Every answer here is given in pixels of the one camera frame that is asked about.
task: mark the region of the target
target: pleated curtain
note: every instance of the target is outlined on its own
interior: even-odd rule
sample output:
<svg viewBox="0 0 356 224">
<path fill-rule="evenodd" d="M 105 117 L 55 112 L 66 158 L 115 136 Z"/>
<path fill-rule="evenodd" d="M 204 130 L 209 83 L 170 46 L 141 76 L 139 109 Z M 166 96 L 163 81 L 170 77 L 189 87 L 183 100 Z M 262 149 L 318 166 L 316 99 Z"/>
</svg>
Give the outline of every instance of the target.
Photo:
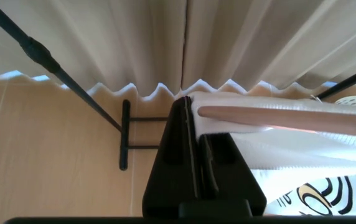
<svg viewBox="0 0 356 224">
<path fill-rule="evenodd" d="M 356 73 L 356 0 L 0 0 L 84 89 L 199 79 L 313 89 Z M 0 28 L 0 74 L 53 75 Z"/>
</svg>

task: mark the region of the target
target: wooden floor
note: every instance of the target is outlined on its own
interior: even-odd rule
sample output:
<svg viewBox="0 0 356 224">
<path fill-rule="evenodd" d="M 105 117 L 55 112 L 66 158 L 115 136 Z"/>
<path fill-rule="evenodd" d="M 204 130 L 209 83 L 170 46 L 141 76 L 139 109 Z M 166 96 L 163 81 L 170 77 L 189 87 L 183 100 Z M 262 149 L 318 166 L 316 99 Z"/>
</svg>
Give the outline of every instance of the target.
<svg viewBox="0 0 356 224">
<path fill-rule="evenodd" d="M 262 86 L 250 95 L 308 97 Z M 163 88 L 151 100 L 135 88 L 121 95 L 101 88 L 93 97 L 118 122 L 124 99 L 141 117 L 167 116 L 174 101 Z M 130 144 L 159 144 L 163 130 L 163 122 L 132 123 Z M 27 77 L 0 81 L 0 223 L 19 216 L 141 216 L 157 151 L 130 151 L 128 170 L 120 171 L 119 142 L 119 132 L 70 90 Z"/>
</svg>

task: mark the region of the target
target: curtain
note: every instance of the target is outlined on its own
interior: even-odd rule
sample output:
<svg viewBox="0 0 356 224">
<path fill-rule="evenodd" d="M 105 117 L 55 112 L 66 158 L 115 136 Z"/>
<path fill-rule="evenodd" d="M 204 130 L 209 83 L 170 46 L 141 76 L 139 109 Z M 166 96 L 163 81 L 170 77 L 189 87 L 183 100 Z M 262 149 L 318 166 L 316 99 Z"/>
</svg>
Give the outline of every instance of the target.
<svg viewBox="0 0 356 224">
<path fill-rule="evenodd" d="M 315 89 L 356 73 L 356 0 L 0 0 L 84 89 L 158 83 L 178 93 L 202 79 Z M 0 74 L 46 74 L 0 28 Z"/>
</svg>

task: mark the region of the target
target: beige curtain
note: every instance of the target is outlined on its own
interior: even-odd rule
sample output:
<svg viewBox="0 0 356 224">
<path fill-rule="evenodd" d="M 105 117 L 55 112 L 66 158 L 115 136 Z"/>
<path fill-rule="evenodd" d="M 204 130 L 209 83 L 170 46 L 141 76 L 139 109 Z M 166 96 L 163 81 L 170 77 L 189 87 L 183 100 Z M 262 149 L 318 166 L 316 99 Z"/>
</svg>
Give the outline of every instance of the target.
<svg viewBox="0 0 356 224">
<path fill-rule="evenodd" d="M 356 0 L 0 0 L 85 89 L 316 88 L 356 73 Z M 0 28 L 0 74 L 46 74 Z"/>
</svg>

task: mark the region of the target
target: black rack base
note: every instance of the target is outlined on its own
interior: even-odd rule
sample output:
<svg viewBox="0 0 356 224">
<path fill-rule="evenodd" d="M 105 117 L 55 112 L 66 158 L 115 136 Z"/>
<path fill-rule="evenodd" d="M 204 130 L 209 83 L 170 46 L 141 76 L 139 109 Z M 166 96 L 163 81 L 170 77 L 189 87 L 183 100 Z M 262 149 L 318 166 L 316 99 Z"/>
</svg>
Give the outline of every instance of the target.
<svg viewBox="0 0 356 224">
<path fill-rule="evenodd" d="M 123 114 L 121 116 L 121 142 L 120 142 L 120 170 L 128 168 L 128 149 L 159 149 L 159 146 L 130 146 L 129 145 L 129 123 L 167 121 L 168 118 L 132 118 L 130 117 L 131 103 L 129 100 L 123 101 Z"/>
</svg>

